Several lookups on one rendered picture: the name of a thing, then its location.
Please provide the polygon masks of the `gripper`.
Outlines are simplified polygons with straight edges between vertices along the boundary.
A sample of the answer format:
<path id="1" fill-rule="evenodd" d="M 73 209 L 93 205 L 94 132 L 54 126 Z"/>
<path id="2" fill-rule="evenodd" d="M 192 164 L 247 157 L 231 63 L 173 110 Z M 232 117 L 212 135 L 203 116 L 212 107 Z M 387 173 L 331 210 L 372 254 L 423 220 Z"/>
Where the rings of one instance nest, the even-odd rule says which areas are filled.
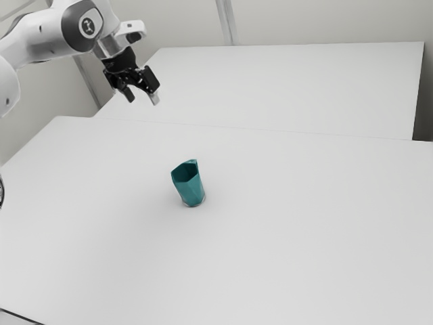
<path id="1" fill-rule="evenodd" d="M 127 47 L 117 56 L 101 61 L 104 65 L 104 75 L 112 88 L 119 90 L 129 103 L 135 96 L 129 85 L 144 91 L 154 106 L 160 102 L 158 89 L 160 82 L 149 66 L 139 67 L 136 55 L 131 47 Z"/>

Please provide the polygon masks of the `teal faceted mug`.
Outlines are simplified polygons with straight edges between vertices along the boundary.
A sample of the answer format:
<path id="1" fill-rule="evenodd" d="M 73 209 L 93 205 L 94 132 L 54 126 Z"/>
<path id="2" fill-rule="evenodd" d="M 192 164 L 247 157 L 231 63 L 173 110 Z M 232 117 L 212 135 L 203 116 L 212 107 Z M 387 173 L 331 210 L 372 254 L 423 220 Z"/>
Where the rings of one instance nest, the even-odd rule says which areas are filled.
<path id="1" fill-rule="evenodd" d="M 206 195 L 196 159 L 182 162 L 170 172 L 170 176 L 184 205 L 197 207 L 203 203 Z"/>

